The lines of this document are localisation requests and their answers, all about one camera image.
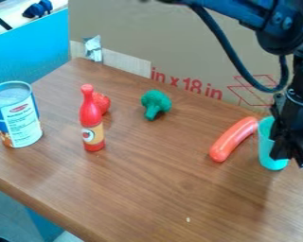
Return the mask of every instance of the red sausage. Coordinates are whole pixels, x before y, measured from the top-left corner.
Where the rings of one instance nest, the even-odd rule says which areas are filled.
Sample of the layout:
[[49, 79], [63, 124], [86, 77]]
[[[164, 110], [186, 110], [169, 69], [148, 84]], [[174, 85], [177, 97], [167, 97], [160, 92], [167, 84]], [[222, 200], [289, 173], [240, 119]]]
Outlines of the red sausage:
[[227, 130], [211, 147], [209, 155], [213, 161], [223, 163], [232, 151], [258, 129], [255, 117], [246, 117]]

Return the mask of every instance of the teal cup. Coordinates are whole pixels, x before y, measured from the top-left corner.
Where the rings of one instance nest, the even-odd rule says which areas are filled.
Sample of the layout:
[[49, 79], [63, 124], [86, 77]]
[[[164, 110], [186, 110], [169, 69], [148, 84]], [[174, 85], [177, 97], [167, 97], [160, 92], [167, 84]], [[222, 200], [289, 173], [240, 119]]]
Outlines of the teal cup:
[[271, 128], [274, 124], [274, 117], [265, 117], [259, 122], [258, 126], [258, 156], [262, 166], [269, 170], [282, 170], [289, 164], [288, 159], [273, 160], [270, 157], [274, 141], [270, 139]]

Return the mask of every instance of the blue object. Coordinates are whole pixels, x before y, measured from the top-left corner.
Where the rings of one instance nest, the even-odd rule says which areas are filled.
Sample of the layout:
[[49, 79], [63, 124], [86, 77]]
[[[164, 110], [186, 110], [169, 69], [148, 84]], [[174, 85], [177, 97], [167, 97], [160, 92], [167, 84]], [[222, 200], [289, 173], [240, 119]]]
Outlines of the blue object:
[[53, 9], [53, 5], [49, 0], [41, 0], [39, 4], [44, 7], [48, 14], [50, 14], [51, 10]]
[[68, 9], [0, 35], [0, 83], [32, 83], [68, 60]]
[[56, 224], [50, 222], [43, 216], [38, 215], [31, 209], [27, 208], [32, 221], [36, 225], [44, 242], [53, 242], [59, 235], [63, 233], [63, 229]]
[[270, 132], [271, 128], [274, 124], [274, 117], [269, 116], [264, 119], [262, 119], [259, 122], [258, 127], [258, 155], [259, 155], [259, 162], [262, 166], [269, 170], [282, 170], [289, 164], [288, 159], [283, 160], [276, 160], [274, 161], [270, 157], [270, 153], [272, 150], [272, 147], [274, 145], [273, 140], [270, 139]]
[[45, 15], [45, 9], [42, 5], [40, 4], [33, 4], [29, 8], [27, 8], [22, 16], [32, 19], [36, 16], [38, 17], [43, 17]]

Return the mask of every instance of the toy broccoli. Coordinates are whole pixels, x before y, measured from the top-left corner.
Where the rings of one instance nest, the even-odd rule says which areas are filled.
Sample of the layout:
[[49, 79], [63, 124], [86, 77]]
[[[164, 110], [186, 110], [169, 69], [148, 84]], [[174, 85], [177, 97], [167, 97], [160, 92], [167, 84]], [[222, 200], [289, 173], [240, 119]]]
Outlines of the toy broccoli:
[[141, 97], [141, 104], [146, 107], [145, 117], [153, 121], [159, 112], [168, 112], [171, 109], [169, 97], [158, 90], [147, 91]]

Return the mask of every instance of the red bottle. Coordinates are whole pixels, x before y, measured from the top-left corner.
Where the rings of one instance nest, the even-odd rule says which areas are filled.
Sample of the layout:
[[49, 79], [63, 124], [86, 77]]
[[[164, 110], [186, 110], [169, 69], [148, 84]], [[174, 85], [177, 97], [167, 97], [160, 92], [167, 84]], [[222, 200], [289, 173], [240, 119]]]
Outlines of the red bottle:
[[84, 147], [87, 151], [99, 151], [104, 148], [102, 113], [93, 99], [94, 88], [90, 84], [80, 88], [84, 94], [84, 102], [80, 107], [80, 123]]

